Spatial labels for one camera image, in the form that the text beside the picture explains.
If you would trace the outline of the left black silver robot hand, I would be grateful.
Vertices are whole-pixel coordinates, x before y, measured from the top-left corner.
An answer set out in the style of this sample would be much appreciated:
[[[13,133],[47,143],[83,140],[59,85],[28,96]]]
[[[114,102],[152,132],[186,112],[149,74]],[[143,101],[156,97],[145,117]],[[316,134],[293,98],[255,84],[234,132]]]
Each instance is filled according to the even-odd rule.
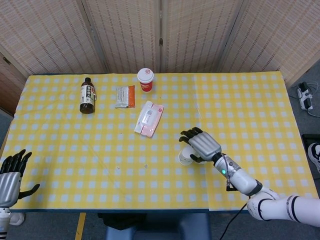
[[[35,184],[27,191],[21,191],[22,177],[32,152],[23,149],[15,155],[8,156],[0,168],[0,207],[11,208],[18,200],[33,195],[40,187]]]

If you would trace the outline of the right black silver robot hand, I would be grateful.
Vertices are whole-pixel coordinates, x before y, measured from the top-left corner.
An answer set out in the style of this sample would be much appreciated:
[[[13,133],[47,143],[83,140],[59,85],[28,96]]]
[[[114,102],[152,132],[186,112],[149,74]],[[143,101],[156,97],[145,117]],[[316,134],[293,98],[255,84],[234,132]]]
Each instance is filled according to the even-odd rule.
[[[179,138],[179,142],[185,142],[190,145],[194,153],[190,154],[190,158],[197,162],[214,162],[214,164],[223,157],[222,148],[217,141],[206,131],[202,131],[198,127],[189,130],[183,130]]]

